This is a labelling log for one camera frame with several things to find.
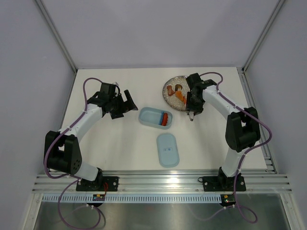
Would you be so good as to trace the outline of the small circuit board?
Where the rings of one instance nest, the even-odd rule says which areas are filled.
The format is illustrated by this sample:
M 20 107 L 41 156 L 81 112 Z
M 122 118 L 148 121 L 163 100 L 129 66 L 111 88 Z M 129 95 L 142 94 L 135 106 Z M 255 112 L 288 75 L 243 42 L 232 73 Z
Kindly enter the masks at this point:
M 94 194 L 93 195 L 93 201 L 105 201 L 105 195 L 101 195 L 101 194 Z
M 221 206 L 228 207 L 236 204 L 235 195 L 221 195 Z

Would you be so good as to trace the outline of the orange carrot food piece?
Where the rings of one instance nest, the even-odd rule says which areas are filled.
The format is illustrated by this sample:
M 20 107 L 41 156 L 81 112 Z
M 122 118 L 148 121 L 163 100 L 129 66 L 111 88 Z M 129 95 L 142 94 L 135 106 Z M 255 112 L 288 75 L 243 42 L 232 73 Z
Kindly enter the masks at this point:
M 184 95 L 182 94 L 182 91 L 180 91 L 180 90 L 175 91 L 175 96 L 176 96 L 180 101 L 184 101 Z

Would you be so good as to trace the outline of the red sausage food piece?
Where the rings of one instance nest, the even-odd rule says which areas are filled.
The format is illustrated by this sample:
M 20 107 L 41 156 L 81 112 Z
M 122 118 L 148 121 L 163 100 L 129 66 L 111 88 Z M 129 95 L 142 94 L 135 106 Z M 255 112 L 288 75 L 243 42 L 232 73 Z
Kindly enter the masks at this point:
M 160 125 L 166 126 L 168 123 L 168 113 L 163 113 Z

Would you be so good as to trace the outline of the aluminium frame post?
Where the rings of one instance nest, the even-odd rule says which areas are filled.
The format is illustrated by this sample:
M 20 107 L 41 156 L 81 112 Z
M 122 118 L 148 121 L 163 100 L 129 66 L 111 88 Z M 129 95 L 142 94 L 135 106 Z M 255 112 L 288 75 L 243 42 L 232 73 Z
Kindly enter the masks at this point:
M 57 43 L 62 55 L 64 56 L 67 64 L 69 65 L 70 69 L 74 73 L 74 75 L 77 74 L 78 68 L 76 67 L 76 64 L 74 63 L 67 47 L 65 46 L 53 20 L 51 15 L 49 14 L 47 7 L 44 4 L 43 0 L 33 0 L 34 4 L 36 5 L 38 11 L 42 15 L 49 31 L 51 32 L 55 42 Z
M 256 40 L 255 45 L 253 46 L 247 60 L 245 61 L 243 67 L 241 68 L 242 72 L 246 74 L 248 68 L 250 67 L 252 61 L 254 60 L 255 56 L 257 55 L 259 49 L 261 48 L 264 40 L 266 39 L 267 35 L 269 34 L 274 22 L 276 21 L 279 13 L 283 9 L 284 5 L 286 4 L 286 0 L 278 0 L 276 5 L 274 6 L 268 20 L 266 21 L 259 37 Z

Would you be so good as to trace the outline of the light blue lunch box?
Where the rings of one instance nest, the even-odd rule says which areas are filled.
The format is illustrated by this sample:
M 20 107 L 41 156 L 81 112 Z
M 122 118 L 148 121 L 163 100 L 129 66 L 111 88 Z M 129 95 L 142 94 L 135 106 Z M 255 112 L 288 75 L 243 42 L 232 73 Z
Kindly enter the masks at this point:
M 168 113 L 168 123 L 166 126 L 160 125 L 163 113 Z M 138 119 L 139 122 L 145 126 L 159 129 L 169 129 L 172 125 L 173 115 L 166 110 L 144 107 L 140 110 Z

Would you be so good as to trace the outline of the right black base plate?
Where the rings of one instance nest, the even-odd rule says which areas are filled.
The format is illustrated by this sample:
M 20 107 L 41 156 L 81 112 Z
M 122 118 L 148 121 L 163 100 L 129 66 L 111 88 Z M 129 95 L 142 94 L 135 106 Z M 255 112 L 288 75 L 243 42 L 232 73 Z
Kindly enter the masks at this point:
M 204 192 L 233 192 L 234 177 L 226 177 L 222 179 L 220 176 L 203 176 L 198 178 L 198 182 L 202 183 Z M 239 175 L 236 180 L 236 192 L 246 191 L 244 177 Z

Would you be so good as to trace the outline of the left aluminium frame post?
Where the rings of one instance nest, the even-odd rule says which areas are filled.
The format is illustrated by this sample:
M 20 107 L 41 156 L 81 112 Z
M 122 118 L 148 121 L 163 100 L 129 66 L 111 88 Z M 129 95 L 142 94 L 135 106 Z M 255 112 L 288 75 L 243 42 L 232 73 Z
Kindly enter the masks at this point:
M 57 43 L 62 55 L 64 56 L 67 64 L 69 65 L 70 69 L 74 73 L 74 75 L 77 74 L 78 68 L 76 67 L 76 64 L 74 63 L 67 47 L 65 46 L 53 20 L 51 15 L 49 14 L 47 7 L 44 4 L 43 0 L 33 0 L 34 4 L 36 5 L 38 11 L 42 15 L 49 31 L 51 32 L 55 42 Z

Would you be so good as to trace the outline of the speckled ceramic plate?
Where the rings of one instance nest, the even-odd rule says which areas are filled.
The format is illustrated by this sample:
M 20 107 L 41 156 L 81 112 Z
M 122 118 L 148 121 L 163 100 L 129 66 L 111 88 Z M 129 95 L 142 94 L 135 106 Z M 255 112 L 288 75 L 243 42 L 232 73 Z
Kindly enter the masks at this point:
M 173 77 L 171 79 L 169 79 L 163 86 L 162 89 L 162 95 L 163 95 L 163 99 L 165 100 L 165 102 L 173 109 L 184 112 L 186 110 L 186 105 L 184 105 L 184 103 L 182 101 L 180 101 L 175 94 L 173 94 L 172 96 L 168 96 L 167 94 L 167 89 L 166 87 L 168 85 L 172 86 L 172 89 L 175 91 L 175 85 L 176 84 L 180 84 L 182 85 L 182 94 L 186 97 L 187 99 L 187 93 L 189 92 L 189 87 L 188 84 L 186 82 L 186 78 L 187 76 L 176 76 Z

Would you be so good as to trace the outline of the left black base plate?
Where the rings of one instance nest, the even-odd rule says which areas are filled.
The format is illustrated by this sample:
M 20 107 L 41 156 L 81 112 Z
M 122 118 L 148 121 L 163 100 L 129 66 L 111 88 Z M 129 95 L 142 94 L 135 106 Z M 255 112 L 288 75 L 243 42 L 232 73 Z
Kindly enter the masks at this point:
M 78 192 L 116 192 L 118 190 L 119 177 L 103 176 L 99 180 L 88 181 L 81 179 L 76 185 Z

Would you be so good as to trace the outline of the left small circuit board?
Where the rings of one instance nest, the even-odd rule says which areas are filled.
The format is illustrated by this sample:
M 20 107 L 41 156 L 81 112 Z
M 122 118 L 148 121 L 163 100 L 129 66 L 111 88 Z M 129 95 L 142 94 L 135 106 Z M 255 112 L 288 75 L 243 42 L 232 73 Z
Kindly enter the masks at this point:
M 93 201 L 105 201 L 105 195 L 101 195 L 101 194 L 94 194 L 93 195 Z

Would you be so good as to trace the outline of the aluminium mounting rail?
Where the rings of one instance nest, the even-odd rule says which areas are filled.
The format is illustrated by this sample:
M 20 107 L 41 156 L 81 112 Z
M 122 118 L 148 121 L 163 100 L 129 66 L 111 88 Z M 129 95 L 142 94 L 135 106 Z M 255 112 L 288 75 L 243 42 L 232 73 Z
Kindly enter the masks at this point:
M 215 176 L 217 171 L 164 170 L 164 171 L 105 171 L 104 176 L 119 177 L 119 194 L 197 194 L 203 193 L 198 181 L 202 176 Z M 287 175 L 274 172 L 244 171 L 246 192 L 291 193 L 292 188 Z M 73 182 L 72 177 L 50 179 L 45 174 L 36 177 L 32 193 L 59 193 Z

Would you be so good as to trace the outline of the light blue lunch box lid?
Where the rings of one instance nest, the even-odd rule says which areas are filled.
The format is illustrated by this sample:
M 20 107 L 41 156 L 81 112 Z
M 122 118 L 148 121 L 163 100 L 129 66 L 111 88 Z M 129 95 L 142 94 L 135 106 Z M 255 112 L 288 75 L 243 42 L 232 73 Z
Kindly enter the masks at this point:
M 160 165 L 165 168 L 176 167 L 179 164 L 179 154 L 175 136 L 170 133 L 160 134 L 156 143 Z

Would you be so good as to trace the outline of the right aluminium frame post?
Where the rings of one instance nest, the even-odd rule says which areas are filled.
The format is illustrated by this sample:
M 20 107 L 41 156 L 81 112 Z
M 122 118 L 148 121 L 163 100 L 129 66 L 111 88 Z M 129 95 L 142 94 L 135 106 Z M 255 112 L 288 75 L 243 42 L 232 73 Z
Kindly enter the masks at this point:
M 256 40 L 255 45 L 253 46 L 247 60 L 245 61 L 243 67 L 241 68 L 242 72 L 246 74 L 248 68 L 250 67 L 252 61 L 254 60 L 255 56 L 257 55 L 259 49 L 261 48 L 264 40 L 266 39 L 267 35 L 269 34 L 274 22 L 276 21 L 279 13 L 283 9 L 284 5 L 286 4 L 286 0 L 278 0 L 276 5 L 274 6 L 268 20 L 266 21 L 259 37 Z

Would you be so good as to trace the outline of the brown meat food piece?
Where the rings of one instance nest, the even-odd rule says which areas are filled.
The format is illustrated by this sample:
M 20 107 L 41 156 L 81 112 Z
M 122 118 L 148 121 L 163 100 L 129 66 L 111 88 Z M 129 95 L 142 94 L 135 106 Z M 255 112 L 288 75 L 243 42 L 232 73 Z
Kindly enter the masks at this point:
M 175 94 L 175 91 L 172 89 L 171 85 L 168 85 L 166 89 L 167 89 L 168 96 L 172 96 L 173 94 Z

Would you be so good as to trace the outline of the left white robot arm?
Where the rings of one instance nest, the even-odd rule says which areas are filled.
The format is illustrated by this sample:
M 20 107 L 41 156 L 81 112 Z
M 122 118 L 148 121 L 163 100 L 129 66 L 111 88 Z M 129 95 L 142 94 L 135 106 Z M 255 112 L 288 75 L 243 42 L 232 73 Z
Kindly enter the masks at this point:
M 105 114 L 112 119 L 122 118 L 131 110 L 137 111 L 130 92 L 124 91 L 123 100 L 120 89 L 115 84 L 101 83 L 100 90 L 87 98 L 85 89 L 84 110 L 76 120 L 59 131 L 49 131 L 45 137 L 44 168 L 52 179 L 66 175 L 87 180 L 87 185 L 94 191 L 103 187 L 103 178 L 98 176 L 99 169 L 82 160 L 80 142 L 91 127 Z

